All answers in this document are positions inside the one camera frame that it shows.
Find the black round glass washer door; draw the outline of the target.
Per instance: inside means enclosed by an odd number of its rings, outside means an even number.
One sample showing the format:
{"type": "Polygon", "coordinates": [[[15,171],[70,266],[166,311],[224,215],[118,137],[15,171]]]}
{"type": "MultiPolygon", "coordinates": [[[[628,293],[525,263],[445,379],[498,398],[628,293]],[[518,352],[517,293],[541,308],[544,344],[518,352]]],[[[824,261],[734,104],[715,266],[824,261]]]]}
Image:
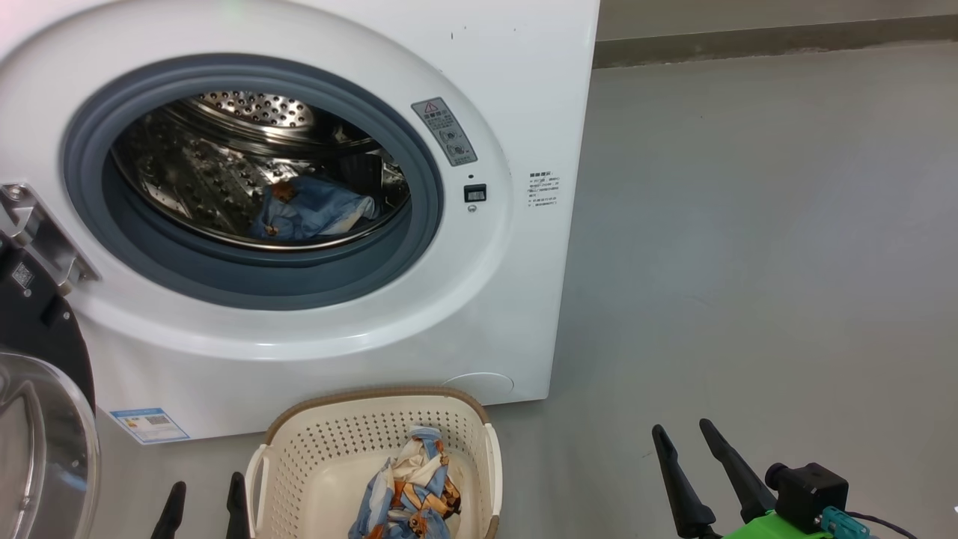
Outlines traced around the black round glass washer door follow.
{"type": "Polygon", "coordinates": [[[87,539],[100,482],[91,362],[74,311],[0,232],[0,539],[87,539]],[[30,290],[10,274],[34,272],[30,290]]]}

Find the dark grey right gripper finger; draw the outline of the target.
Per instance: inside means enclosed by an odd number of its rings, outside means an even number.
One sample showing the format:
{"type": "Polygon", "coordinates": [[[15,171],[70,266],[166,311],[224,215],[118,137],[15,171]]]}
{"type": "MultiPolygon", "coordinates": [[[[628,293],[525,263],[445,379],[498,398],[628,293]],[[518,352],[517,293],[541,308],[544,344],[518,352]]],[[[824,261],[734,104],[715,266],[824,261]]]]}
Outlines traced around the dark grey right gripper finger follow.
{"type": "Polygon", "coordinates": [[[722,436],[719,429],[707,418],[699,420],[699,429],[708,444],[711,454],[725,470],[740,504],[740,518],[745,524],[766,516],[773,511],[776,498],[757,477],[745,458],[722,436]]]}
{"type": "Polygon", "coordinates": [[[654,426],[651,437],[677,536],[681,539],[718,539],[712,528],[716,522],[715,514],[708,505],[702,504],[692,488],[681,468],[673,441],[664,427],[654,426]]]}

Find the perforated steel washer drum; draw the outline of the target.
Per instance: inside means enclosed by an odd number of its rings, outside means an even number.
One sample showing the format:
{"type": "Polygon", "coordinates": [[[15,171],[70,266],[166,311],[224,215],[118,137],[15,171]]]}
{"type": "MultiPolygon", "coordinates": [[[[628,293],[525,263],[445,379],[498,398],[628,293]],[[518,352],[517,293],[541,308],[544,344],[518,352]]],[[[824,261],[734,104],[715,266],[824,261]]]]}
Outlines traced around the perforated steel washer drum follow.
{"type": "Polygon", "coordinates": [[[411,204],[405,174],[383,144],[338,115],[277,94],[213,90],[165,103],[134,120],[111,156],[165,218],[236,248],[335,248],[386,228],[411,204]],[[379,218],[311,241],[251,237],[264,190],[299,175],[374,198],[379,218]]]}

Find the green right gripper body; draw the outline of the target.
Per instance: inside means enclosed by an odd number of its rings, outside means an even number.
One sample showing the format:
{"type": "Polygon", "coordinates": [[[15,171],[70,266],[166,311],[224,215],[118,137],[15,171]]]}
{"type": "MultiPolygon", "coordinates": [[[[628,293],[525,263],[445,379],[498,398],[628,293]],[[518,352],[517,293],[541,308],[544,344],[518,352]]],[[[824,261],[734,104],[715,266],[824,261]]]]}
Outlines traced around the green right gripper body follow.
{"type": "Polygon", "coordinates": [[[777,513],[769,514],[753,519],[742,528],[733,530],[722,539],[832,539],[827,532],[807,533],[794,528],[786,520],[781,519],[777,513]]]}

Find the white front-load washing machine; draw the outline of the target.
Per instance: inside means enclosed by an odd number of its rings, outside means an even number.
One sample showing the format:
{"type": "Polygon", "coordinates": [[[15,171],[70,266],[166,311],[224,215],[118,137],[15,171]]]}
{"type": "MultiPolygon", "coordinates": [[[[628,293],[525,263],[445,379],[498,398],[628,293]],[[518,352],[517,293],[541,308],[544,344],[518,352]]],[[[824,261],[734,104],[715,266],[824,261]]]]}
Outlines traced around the white front-load washing machine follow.
{"type": "Polygon", "coordinates": [[[30,186],[100,274],[62,296],[95,410],[161,407],[189,439],[266,430],[311,397],[473,372],[544,399],[601,0],[0,0],[0,183],[30,186]],[[65,130],[100,83],[164,59],[247,54],[342,76],[427,141],[440,229],[392,284],[250,311],[124,269],[63,186],[65,130]],[[441,97],[478,160],[452,167],[412,103],[441,97]],[[485,183],[488,201],[464,202],[485,183]]]}

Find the cream perforated laundry basket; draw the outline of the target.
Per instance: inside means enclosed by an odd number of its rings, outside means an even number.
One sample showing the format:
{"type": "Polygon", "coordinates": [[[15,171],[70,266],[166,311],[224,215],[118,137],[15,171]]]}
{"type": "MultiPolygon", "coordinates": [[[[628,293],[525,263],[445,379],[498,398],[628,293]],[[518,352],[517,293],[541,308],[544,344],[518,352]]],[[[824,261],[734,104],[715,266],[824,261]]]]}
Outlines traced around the cream perforated laundry basket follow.
{"type": "Polygon", "coordinates": [[[244,475],[250,539],[348,539],[370,478],[414,426],[437,427],[462,495],[453,539],[496,539],[504,492],[489,414],[449,388],[374,389],[292,406],[244,475]]]}

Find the grey warning sticker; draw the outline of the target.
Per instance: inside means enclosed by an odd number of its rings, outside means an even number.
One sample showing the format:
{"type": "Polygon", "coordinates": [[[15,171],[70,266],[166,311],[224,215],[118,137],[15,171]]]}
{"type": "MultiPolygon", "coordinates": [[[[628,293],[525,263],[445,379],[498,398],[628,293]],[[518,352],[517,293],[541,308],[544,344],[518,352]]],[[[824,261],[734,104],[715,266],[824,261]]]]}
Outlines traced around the grey warning sticker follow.
{"type": "Polygon", "coordinates": [[[435,97],[412,103],[411,109],[433,135],[452,167],[478,160],[469,137],[444,99],[435,97]]]}

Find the blue energy label sticker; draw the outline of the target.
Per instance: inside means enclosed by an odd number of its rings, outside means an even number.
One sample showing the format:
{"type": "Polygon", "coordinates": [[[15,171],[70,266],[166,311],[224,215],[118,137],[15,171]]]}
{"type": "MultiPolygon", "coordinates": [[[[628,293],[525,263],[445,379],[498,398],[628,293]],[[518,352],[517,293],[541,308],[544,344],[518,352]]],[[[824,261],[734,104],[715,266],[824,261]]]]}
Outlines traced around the blue energy label sticker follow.
{"type": "Polygon", "coordinates": [[[189,440],[181,427],[161,407],[110,412],[110,416],[141,445],[189,440]]]}

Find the grey rubber door gasket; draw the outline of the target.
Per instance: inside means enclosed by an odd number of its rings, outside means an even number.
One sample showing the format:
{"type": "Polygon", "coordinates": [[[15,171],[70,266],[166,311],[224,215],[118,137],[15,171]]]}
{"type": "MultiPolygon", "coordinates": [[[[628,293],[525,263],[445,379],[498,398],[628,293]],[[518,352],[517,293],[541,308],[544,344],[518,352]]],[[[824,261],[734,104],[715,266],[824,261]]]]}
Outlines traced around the grey rubber door gasket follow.
{"type": "Polygon", "coordinates": [[[250,311],[318,309],[383,289],[424,256],[444,210],[437,161],[393,106],[342,76],[262,55],[164,59],[100,83],[65,130],[62,177],[76,215],[125,270],[179,296],[250,311]],[[236,248],[175,224],[127,183],[111,147],[150,110],[213,90],[291,97],[349,121],[400,165],[411,204],[379,232],[307,252],[236,248]]]}

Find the blue and white patterned garment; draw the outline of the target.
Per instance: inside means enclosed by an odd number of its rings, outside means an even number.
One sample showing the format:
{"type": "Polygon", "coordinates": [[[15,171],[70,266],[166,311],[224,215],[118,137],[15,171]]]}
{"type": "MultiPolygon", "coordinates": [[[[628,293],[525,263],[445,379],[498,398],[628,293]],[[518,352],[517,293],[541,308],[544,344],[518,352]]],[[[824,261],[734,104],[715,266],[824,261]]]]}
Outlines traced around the blue and white patterned garment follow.
{"type": "Polygon", "coordinates": [[[366,485],[348,539],[453,539],[462,495],[437,427],[414,426],[366,485]]]}

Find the metal door hinge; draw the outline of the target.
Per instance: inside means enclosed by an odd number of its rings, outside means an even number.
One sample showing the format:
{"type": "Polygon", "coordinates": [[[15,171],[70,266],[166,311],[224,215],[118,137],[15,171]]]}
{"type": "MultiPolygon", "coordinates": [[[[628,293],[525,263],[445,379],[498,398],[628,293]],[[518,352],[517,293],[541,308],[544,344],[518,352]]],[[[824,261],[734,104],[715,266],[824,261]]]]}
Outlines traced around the metal door hinge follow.
{"type": "Polygon", "coordinates": [[[63,296],[82,283],[100,280],[92,263],[27,184],[0,183],[0,231],[14,248],[38,260],[63,296]]]}

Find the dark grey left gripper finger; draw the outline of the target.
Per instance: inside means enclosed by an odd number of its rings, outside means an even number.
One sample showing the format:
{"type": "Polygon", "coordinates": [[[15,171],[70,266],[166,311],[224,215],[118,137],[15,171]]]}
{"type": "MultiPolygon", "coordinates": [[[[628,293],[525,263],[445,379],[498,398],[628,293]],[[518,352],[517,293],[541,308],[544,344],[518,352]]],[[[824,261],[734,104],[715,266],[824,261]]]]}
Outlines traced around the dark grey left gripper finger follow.
{"type": "Polygon", "coordinates": [[[182,523],[186,495],[187,484],[184,481],[172,484],[163,511],[151,533],[151,539],[175,539],[182,523]]]}
{"type": "Polygon", "coordinates": [[[229,514],[226,539],[250,539],[245,482],[240,472],[232,474],[226,508],[229,514]]]}

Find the round white filter cover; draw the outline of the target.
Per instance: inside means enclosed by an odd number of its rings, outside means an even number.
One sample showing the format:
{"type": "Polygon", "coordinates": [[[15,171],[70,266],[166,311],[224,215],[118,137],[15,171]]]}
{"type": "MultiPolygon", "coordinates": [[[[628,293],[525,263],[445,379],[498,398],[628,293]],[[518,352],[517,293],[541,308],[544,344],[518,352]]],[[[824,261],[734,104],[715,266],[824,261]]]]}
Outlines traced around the round white filter cover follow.
{"type": "Polygon", "coordinates": [[[452,377],[442,383],[444,388],[461,390],[483,405],[510,402],[514,381],[500,373],[473,372],[452,377]]]}

